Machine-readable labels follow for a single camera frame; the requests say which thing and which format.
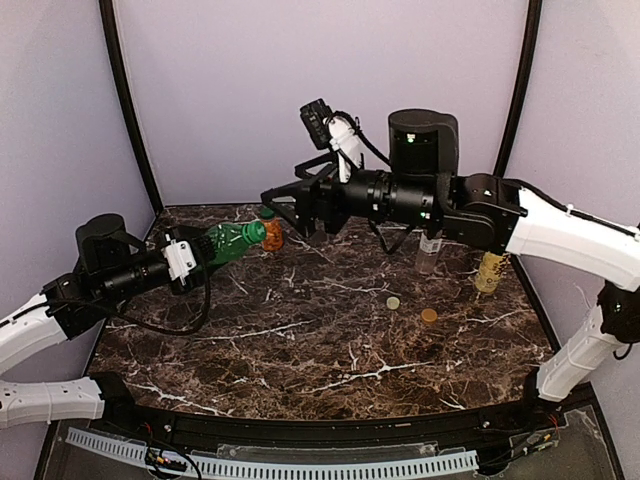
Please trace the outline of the green plastic bottle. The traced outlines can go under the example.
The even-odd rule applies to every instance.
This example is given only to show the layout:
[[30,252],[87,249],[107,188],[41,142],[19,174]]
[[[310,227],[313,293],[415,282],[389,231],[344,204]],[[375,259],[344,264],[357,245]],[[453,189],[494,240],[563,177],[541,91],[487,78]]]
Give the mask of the green plastic bottle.
[[217,224],[194,240],[208,271],[242,258],[254,246],[248,245],[242,236],[242,227],[246,224]]

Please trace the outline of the orange juice bottle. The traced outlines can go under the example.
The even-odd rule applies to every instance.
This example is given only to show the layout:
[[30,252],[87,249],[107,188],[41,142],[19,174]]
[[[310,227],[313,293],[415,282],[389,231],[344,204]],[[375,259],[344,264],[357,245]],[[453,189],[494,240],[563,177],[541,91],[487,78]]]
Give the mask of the orange juice bottle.
[[259,218],[266,229],[266,237],[262,243],[265,251],[276,252],[284,245],[281,223],[276,213],[270,208],[261,209]]

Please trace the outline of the brown coffee glass bottle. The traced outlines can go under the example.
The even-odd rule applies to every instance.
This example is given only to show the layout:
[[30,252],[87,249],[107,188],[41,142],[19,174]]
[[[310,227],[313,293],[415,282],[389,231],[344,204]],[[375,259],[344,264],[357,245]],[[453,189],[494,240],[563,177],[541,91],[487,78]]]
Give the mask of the brown coffee glass bottle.
[[420,236],[415,259],[415,268],[420,274],[431,274],[439,259],[442,249],[442,238],[439,234],[430,238],[426,231]]

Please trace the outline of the cream white bottle cap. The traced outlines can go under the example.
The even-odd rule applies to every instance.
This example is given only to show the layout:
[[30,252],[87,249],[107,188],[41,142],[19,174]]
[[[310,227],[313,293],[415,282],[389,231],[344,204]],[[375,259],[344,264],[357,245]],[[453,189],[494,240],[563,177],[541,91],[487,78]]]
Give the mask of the cream white bottle cap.
[[397,310],[400,306],[400,300],[395,296],[389,297],[386,300],[386,306],[390,310]]

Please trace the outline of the gold brown bottle cap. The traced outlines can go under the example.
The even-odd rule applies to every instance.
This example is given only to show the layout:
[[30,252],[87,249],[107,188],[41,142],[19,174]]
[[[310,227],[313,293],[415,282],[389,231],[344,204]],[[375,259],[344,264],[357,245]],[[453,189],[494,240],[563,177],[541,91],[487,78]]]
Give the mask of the gold brown bottle cap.
[[421,311],[421,319],[425,323],[434,323],[438,319],[438,314],[434,309],[425,308]]

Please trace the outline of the large yellow tea bottle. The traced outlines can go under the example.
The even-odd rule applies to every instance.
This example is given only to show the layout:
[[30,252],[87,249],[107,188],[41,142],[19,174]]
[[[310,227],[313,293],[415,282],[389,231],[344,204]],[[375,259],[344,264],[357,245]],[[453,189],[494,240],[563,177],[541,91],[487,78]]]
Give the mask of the large yellow tea bottle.
[[483,294],[493,294],[508,265],[508,254],[497,255],[486,252],[482,257],[474,279],[476,290]]

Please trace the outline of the green bottle cap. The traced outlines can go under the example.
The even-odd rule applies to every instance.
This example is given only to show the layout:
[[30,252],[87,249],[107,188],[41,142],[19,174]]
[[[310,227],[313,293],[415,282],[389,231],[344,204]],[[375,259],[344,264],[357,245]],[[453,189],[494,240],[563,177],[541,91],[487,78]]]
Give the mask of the green bottle cap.
[[260,220],[256,220],[242,227],[242,236],[248,245],[260,244],[267,237],[267,229]]

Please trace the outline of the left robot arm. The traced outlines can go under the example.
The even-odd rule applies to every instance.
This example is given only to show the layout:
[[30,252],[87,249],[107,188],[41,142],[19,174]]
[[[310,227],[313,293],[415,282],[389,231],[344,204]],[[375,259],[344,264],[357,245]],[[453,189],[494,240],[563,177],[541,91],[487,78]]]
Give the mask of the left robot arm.
[[[161,286],[173,293],[208,287],[216,247],[202,228],[171,229],[157,249],[129,234],[121,215],[96,216],[77,228],[74,269],[46,284],[1,321],[1,369],[70,341],[119,306]],[[129,415],[134,400],[120,376],[96,373],[60,382],[1,384],[1,426]]]

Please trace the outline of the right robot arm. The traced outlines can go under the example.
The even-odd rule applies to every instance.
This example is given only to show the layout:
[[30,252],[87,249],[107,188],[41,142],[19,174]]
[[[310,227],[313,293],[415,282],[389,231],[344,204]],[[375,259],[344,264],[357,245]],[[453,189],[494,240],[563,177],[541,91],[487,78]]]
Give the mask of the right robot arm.
[[388,118],[384,168],[369,170],[370,141],[347,113],[321,101],[300,111],[320,156],[299,164],[294,182],[262,203],[299,234],[338,233],[352,217],[377,228],[401,224],[495,255],[532,256],[601,277],[584,324],[527,380],[526,394],[564,400],[604,359],[639,340],[639,231],[564,205],[538,188],[490,174],[458,174],[454,116],[403,109]]

